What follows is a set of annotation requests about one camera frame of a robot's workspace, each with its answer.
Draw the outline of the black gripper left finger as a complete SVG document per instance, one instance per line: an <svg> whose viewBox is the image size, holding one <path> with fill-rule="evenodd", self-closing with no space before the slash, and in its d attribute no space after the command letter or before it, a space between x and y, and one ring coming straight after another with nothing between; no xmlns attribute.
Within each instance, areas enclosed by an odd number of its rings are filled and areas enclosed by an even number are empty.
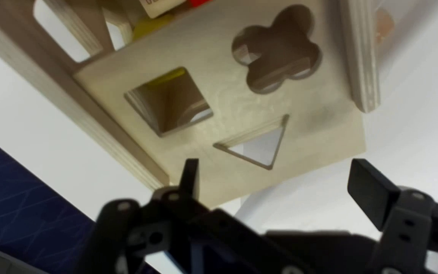
<svg viewBox="0 0 438 274"><path fill-rule="evenodd" d="M187 159L179 180L179 192L191 198L199 194L199 160Z"/></svg>

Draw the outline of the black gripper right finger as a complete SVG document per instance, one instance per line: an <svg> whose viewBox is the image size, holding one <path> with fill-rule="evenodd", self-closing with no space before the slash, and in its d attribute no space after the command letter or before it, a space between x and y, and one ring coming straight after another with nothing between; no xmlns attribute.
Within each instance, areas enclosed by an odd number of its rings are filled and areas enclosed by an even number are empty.
<svg viewBox="0 0 438 274"><path fill-rule="evenodd" d="M365 159L351 160L347 190L377 230L400 197L400 189Z"/></svg>

